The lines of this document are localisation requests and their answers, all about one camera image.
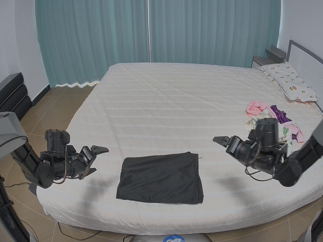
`pink clothing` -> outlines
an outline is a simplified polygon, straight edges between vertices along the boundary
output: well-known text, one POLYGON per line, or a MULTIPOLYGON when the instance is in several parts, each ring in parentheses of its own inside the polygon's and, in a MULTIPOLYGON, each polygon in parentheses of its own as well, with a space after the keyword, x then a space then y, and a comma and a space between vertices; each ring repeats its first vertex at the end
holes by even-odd
POLYGON ((293 123, 292 121, 289 121, 289 122, 282 123, 281 125, 283 127, 288 128, 293 135, 296 135, 296 140, 298 143, 302 143, 305 141, 305 137, 297 124, 293 123))
POLYGON ((264 111, 264 109, 267 109, 273 115, 274 118, 277 118, 275 112, 270 107, 268 107, 267 103, 260 102, 258 100, 250 102, 247 105, 246 111, 249 117, 253 117, 255 115, 259 115, 261 112, 264 111))

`white headboard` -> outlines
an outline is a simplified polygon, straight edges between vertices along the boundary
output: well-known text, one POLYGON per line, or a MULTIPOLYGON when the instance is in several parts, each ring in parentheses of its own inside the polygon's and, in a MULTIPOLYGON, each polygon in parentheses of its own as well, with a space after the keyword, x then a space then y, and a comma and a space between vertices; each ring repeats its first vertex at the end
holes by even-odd
POLYGON ((320 97, 316 104, 323 110, 323 59, 290 40, 286 60, 320 97))

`folded black garment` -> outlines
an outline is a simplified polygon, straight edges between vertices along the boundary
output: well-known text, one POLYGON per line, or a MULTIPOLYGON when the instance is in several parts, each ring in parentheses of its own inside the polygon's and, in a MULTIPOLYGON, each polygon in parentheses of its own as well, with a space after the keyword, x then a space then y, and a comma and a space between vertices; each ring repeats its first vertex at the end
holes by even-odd
POLYGON ((198 154, 124 159, 116 198, 146 203, 202 203, 198 154))

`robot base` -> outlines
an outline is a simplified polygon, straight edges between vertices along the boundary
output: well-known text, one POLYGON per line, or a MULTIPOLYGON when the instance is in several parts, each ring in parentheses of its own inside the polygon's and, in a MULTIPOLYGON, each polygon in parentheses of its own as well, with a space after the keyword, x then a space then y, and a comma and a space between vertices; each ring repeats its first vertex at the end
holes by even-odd
MULTIPOLYGON (((212 242, 205 234, 188 234, 180 235, 184 238, 185 242, 212 242)), ((136 235, 129 242, 163 242, 167 235, 162 236, 148 236, 136 235)))

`tile floor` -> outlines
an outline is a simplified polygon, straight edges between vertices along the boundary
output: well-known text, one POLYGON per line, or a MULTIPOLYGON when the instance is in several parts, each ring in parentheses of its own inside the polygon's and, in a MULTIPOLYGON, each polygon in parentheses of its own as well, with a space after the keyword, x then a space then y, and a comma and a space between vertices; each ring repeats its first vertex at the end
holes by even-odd
MULTIPOLYGON (((50 128, 65 130, 77 109, 89 95, 93 87, 56 87, 50 90, 39 103, 31 108, 21 124, 28 134, 28 139, 34 151, 39 155, 40 151, 46 150, 45 130, 50 128)), ((0 161, 0 173, 6 179, 5 185, 25 182, 20 167, 11 156, 0 161)), ((57 222, 45 215, 37 197, 28 190, 28 185, 7 188, 7 193, 14 201, 14 208, 18 216, 30 224, 38 235, 39 242, 72 242, 76 241, 61 234, 57 222)), ((239 230, 207 234, 213 242, 291 242, 296 240, 307 228, 316 212, 323 207, 322 198, 299 208, 298 210, 281 217, 278 220, 258 226, 239 230)), ((95 230, 61 226, 62 231, 78 239, 83 239, 96 233, 95 230)), ((11 241, 4 234, 0 225, 1 242, 11 241)), ((101 232, 99 235, 88 239, 88 242, 113 242, 122 241, 125 234, 113 232, 101 232)))

